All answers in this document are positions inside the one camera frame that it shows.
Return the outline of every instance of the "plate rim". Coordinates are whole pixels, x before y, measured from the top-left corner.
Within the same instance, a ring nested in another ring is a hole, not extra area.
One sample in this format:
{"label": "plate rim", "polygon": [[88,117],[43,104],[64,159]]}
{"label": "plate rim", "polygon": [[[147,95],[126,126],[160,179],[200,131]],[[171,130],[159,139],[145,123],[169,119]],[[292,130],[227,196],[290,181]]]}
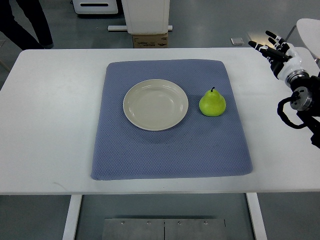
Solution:
{"label": "plate rim", "polygon": [[[126,112],[126,110],[125,110],[125,102],[126,102],[126,99],[127,99],[128,94],[130,93],[130,91],[131,91],[133,88],[135,88],[136,86],[138,86],[138,85],[140,85],[140,84],[142,84],[142,83],[150,82],[150,81],[155,81],[155,80],[161,81],[161,82],[167,82],[167,83],[173,84],[173,85],[175,85],[176,87],[178,87],[178,88],[181,90],[181,92],[183,93],[183,96],[185,97],[186,107],[185,107],[185,111],[183,111],[183,114],[182,114],[181,119],[180,119],[179,121],[177,121],[175,124],[170,125],[170,126],[165,127],[165,128],[162,127],[162,128],[157,128],[157,129],[155,129],[155,128],[152,128],[152,129],[151,129],[151,128],[147,128],[147,127],[140,126],[140,125],[136,124],[135,122],[131,121],[131,119],[128,117],[127,112]],[[124,96],[124,98],[123,98],[123,102],[122,102],[122,110],[123,110],[123,112],[124,112],[125,117],[126,117],[133,125],[135,125],[136,127],[140,128],[140,129],[143,129],[143,130],[152,131],[152,132],[163,131],[163,130],[167,130],[167,129],[170,129],[170,128],[174,127],[175,125],[177,125],[178,123],[180,123],[180,122],[185,118],[185,116],[186,116],[186,114],[187,114],[187,112],[188,112],[188,109],[189,109],[189,99],[188,99],[188,96],[187,96],[186,92],[185,92],[178,84],[176,84],[175,82],[172,82],[172,81],[169,81],[169,80],[166,80],[166,79],[161,79],[161,78],[151,78],[151,79],[147,79],[147,80],[140,81],[140,82],[138,82],[137,84],[133,85],[133,86],[126,92],[126,94],[125,94],[125,96]]]}

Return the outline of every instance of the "small white object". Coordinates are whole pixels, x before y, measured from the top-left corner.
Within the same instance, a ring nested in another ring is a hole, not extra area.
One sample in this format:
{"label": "small white object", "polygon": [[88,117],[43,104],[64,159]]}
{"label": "small white object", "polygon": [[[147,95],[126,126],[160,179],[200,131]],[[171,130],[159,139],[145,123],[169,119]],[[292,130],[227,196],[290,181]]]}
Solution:
{"label": "small white object", "polygon": [[163,79],[139,82],[123,100],[123,111],[128,120],[149,131],[175,126],[185,117],[188,106],[188,97],[182,88]]}
{"label": "small white object", "polygon": [[234,46],[241,46],[244,43],[242,37],[235,37],[235,38],[230,38],[232,45]]}

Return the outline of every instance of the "black cable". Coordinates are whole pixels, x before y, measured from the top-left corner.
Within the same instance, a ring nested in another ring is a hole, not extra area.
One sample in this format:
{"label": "black cable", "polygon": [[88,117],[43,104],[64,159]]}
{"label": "black cable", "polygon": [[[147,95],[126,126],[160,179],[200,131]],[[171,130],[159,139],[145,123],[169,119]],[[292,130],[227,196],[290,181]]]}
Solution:
{"label": "black cable", "polygon": [[278,113],[278,115],[280,116],[281,120],[287,124],[289,127],[293,128],[293,129],[303,129],[304,127],[306,127],[307,125],[305,123],[302,123],[300,125],[296,125],[293,122],[291,122],[289,120],[289,118],[287,117],[287,115],[284,112],[284,105],[292,100],[295,100],[294,97],[287,97],[283,100],[281,100],[278,103],[278,108],[276,110],[276,112]]}

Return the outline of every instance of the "white chair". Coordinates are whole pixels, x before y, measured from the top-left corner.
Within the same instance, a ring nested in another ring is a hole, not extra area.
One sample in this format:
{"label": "white chair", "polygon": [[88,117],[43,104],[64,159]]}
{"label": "white chair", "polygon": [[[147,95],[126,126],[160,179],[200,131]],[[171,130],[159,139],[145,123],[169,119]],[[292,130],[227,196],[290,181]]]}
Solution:
{"label": "white chair", "polygon": [[318,63],[320,60],[320,20],[309,18],[299,19],[286,37],[286,42],[295,28],[297,28],[305,46],[315,56],[315,62]]}

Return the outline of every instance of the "white table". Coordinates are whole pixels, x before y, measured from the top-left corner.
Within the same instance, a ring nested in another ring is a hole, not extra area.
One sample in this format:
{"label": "white table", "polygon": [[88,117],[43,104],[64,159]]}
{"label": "white table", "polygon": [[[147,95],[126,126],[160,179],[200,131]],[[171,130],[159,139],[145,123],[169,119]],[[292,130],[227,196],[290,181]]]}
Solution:
{"label": "white table", "polygon": [[[298,48],[311,75],[319,68]],[[96,181],[90,178],[108,64],[222,61],[253,171],[244,176]],[[26,50],[0,91],[0,194],[72,195],[63,239],[73,239],[84,194],[247,193],[256,239],[266,233],[256,192],[320,190],[320,150],[308,129],[286,126],[278,102],[291,95],[253,48]],[[285,108],[292,120],[295,111]]]}

